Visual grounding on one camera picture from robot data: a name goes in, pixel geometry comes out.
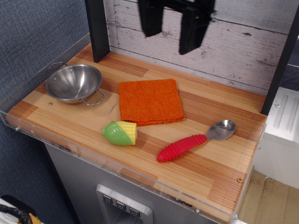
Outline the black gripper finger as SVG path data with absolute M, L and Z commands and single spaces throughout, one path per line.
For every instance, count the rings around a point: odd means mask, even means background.
M 164 6 L 159 0 L 139 0 L 142 30 L 146 37 L 162 32 Z
M 199 48 L 205 37 L 211 14 L 214 13 L 214 0 L 196 0 L 182 11 L 179 53 L 187 54 Z

